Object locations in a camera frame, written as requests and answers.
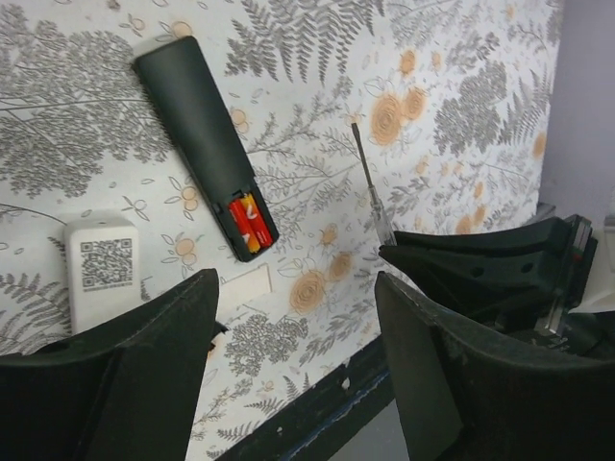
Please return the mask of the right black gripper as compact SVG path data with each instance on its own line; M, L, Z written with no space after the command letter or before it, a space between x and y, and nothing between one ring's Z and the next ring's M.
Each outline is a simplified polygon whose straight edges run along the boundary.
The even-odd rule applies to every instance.
M572 312L598 246L588 219L551 217L476 234L397 231L395 237L395 245L380 247L380 257L434 302L498 331L531 328L551 308L535 324L533 345L600 342L596 316Z

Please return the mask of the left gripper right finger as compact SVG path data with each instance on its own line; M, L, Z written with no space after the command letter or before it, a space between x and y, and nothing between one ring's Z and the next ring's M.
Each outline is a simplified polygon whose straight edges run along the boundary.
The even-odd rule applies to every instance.
M614 364L521 342L379 273L375 298L413 460L610 460Z

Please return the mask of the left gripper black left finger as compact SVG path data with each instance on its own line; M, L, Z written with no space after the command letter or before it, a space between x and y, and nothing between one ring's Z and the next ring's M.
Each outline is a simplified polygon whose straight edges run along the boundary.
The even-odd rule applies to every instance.
M152 301L1 359L5 460L182 460L219 298L202 270Z

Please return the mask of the small screwdriver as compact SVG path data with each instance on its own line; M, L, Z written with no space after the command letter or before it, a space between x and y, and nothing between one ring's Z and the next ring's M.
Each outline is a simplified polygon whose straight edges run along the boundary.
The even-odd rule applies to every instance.
M351 130L352 130L352 134L353 134L353 137L357 145L357 151L359 154L359 158L360 158L363 172L365 175L365 179L367 182L368 193L369 193L369 198L370 198L370 205L371 205L371 214L374 220L374 225L375 225L378 238L382 245L394 246L397 244L397 241L394 235L393 226L385 211L380 195L378 194L378 191L372 181L367 158L364 153L363 145L361 142L359 127L356 122L351 123Z

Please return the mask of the white remote control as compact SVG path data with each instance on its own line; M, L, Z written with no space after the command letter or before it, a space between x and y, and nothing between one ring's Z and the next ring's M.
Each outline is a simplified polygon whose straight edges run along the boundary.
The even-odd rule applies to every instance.
M73 335L142 304L139 234L118 215L68 223L63 232Z

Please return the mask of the white battery cover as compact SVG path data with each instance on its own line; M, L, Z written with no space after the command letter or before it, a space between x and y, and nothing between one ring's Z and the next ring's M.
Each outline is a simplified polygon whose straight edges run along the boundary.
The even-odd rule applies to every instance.
M266 264L220 282L219 307L232 309L272 292L269 267Z

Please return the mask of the black remote control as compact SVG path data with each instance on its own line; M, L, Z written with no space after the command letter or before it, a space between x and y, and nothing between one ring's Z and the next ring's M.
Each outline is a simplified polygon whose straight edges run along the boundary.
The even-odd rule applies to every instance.
M254 260L272 244L250 251L231 204L252 197L251 211L271 243L280 233L198 41L185 36L164 44L137 57L133 69L235 257Z

